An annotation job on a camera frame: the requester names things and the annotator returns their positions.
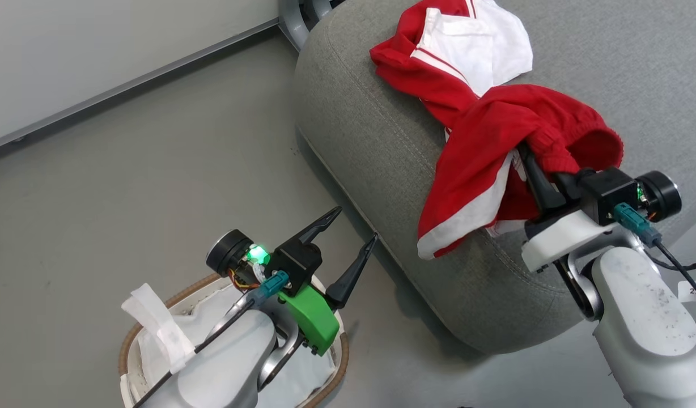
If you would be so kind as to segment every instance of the glowing green light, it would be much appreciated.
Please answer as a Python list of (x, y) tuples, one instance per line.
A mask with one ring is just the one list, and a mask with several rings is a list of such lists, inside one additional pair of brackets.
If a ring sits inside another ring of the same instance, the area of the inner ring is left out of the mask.
[(270, 261), (270, 254), (268, 251), (265, 251), (265, 248), (258, 245), (255, 248), (250, 249), (250, 251), (247, 253), (247, 258), (253, 262), (257, 262), (258, 264), (266, 264), (268, 261)]

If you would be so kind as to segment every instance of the gray floor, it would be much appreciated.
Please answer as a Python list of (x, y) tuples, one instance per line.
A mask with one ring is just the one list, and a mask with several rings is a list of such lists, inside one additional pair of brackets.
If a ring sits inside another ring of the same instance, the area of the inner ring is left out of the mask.
[[(227, 230), (272, 247), (346, 205), (294, 134), (289, 44), (241, 48), (0, 150), (0, 406), (120, 406), (130, 290), (166, 299), (210, 273), (203, 257)], [(370, 234), (345, 214), (317, 241), (323, 282)], [(342, 315), (350, 366), (329, 407), (627, 406), (591, 324), (482, 357), (380, 249)]]

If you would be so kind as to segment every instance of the gray ottoman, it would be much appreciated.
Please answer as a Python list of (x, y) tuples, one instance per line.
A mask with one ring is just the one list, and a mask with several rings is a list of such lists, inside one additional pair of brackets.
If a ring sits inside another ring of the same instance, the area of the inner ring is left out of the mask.
[[(311, 32), (295, 77), (297, 123), (436, 315), (488, 354), (533, 346), (579, 322), (553, 269), (521, 261), (521, 232), (471, 234), (433, 261), (416, 253), (418, 218), (444, 132), (415, 98), (375, 74), (372, 46), (415, 0), (350, 0)], [(696, 221), (696, 0), (506, 0), (524, 22), (534, 70), (517, 82), (593, 106), (625, 140), (623, 169), (674, 177), (684, 210), (661, 226), (668, 243)]]

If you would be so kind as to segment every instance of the cable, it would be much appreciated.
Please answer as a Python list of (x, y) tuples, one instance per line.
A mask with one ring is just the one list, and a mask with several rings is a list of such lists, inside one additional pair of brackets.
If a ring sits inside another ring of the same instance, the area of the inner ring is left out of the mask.
[[(244, 315), (244, 313), (247, 312), (247, 310), (250, 309), (250, 307), (252, 307), (253, 304), (254, 299), (250, 299), (244, 308), (238, 310), (237, 313), (235, 313), (235, 315), (232, 316), (232, 318), (230, 318), (226, 323), (224, 323), (224, 325), (221, 328), (215, 331), (213, 335), (206, 338), (205, 341), (203, 341), (199, 346), (196, 346), (194, 348), (194, 353), (200, 353), (200, 351), (204, 350), (206, 346), (209, 346), (210, 343), (213, 342), (214, 339), (216, 339), (219, 335), (224, 333), (224, 331), (227, 330), (232, 325), (232, 323), (236, 322), (238, 318)], [(160, 378), (159, 381), (157, 381), (156, 384), (154, 384), (154, 387), (149, 388), (149, 391), (146, 392), (146, 394), (144, 394), (144, 397), (141, 397), (141, 399), (137, 401), (137, 403), (132, 408), (139, 408), (140, 406), (144, 405), (146, 400), (153, 396), (154, 393), (156, 393), (156, 391), (159, 390), (159, 388), (161, 388), (162, 385), (164, 385), (164, 383), (166, 383), (170, 377), (172, 377), (172, 372), (167, 371), (167, 374), (164, 374), (164, 377)]]
[[(669, 269), (671, 271), (678, 271), (678, 268), (676, 268), (675, 266), (669, 265), (669, 264), (665, 263), (664, 261), (661, 261), (660, 259), (653, 257), (651, 255), (651, 253), (648, 252), (648, 250), (646, 250), (646, 255), (648, 255), (648, 258), (650, 258), (651, 261), (654, 262), (654, 264), (656, 264), (658, 266), (662, 266), (665, 269)], [(690, 265), (683, 265), (683, 267), (685, 268), (686, 271), (695, 271), (696, 270), (696, 262), (691, 263)]]
[(685, 280), (688, 281), (688, 283), (690, 283), (690, 286), (696, 292), (695, 280), (690, 276), (690, 274), (688, 274), (688, 271), (685, 269), (685, 267), (682, 266), (680, 262), (678, 262), (678, 260), (673, 256), (672, 253), (670, 253), (670, 251), (668, 251), (668, 248), (665, 248), (665, 245), (661, 243), (661, 240), (659, 238), (654, 240), (653, 243), (656, 245), (656, 247), (658, 247), (659, 251), (661, 251), (669, 261), (671, 261), (671, 263), (678, 269), (678, 271), (683, 275), (683, 277), (685, 277)]

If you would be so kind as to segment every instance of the clothing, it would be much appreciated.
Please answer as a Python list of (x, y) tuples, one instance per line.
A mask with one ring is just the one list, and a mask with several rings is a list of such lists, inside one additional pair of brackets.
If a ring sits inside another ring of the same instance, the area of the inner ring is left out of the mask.
[(592, 108), (540, 86), (498, 86), (532, 69), (532, 49), (519, 18), (491, 0), (423, 0), (371, 59), (377, 75), (445, 126), (418, 225), (420, 258), (447, 253), (478, 228), (499, 234), (537, 216), (514, 151), (522, 140), (547, 173), (620, 164), (622, 141)]

